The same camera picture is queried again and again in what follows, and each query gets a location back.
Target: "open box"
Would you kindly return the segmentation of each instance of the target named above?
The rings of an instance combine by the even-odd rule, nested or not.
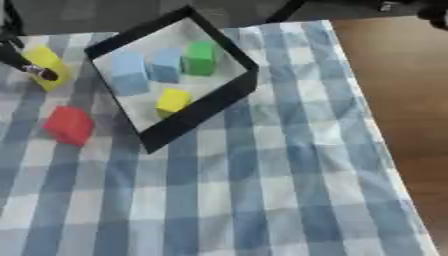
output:
[[[111,63],[116,54],[138,52],[151,56],[167,47],[185,48],[190,42],[204,40],[216,44],[216,70],[212,76],[184,74],[176,84],[150,79],[148,92],[131,96],[118,95],[111,86]],[[92,45],[85,52],[148,153],[244,98],[257,85],[257,64],[190,6]],[[188,91],[192,99],[182,110],[161,119],[156,102],[164,88]]]

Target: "checkered tablecloth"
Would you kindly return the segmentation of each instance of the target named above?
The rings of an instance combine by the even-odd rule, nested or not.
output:
[[[38,36],[73,71],[45,93],[0,68],[0,255],[437,255],[327,21],[227,29],[256,92],[147,155],[83,49]],[[42,130],[57,105],[96,128]]]

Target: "wooden block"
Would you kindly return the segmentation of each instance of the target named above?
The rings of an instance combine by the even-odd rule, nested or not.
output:
[[[215,47],[209,41],[191,43],[182,59],[185,73],[194,76],[212,75],[216,69]]]
[[[182,49],[166,48],[150,56],[151,79],[162,83],[179,83],[182,73]]]
[[[165,88],[157,101],[157,112],[161,118],[166,118],[183,109],[190,103],[190,94],[175,88]]]
[[[44,129],[59,142],[82,147],[91,136],[93,126],[92,119],[82,109],[58,106]]]
[[[42,68],[49,68],[58,75],[58,80],[56,81],[48,81],[36,75],[32,76],[47,92],[66,83],[70,79],[69,68],[47,46],[39,45],[30,51],[24,52],[22,55],[33,64]]]
[[[117,96],[150,91],[145,58],[135,52],[122,52],[112,58],[111,86]]]

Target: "yellow block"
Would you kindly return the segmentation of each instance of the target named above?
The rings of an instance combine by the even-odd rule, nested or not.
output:
[[[23,57],[33,64],[42,67],[49,68],[58,74],[58,80],[48,81],[33,75],[33,79],[40,84],[47,92],[55,89],[59,85],[64,84],[70,79],[70,70],[62,62],[62,60],[45,45],[39,45],[36,48],[24,52]]]
[[[157,101],[157,112],[161,118],[166,118],[183,109],[189,103],[190,94],[188,92],[174,88],[165,88],[162,96]]]

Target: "light blue block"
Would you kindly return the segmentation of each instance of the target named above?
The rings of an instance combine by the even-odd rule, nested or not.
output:
[[[182,73],[181,58],[181,48],[165,48],[151,55],[151,79],[162,83],[179,83]]]
[[[113,56],[111,86],[117,96],[132,96],[149,92],[145,58],[135,52]]]

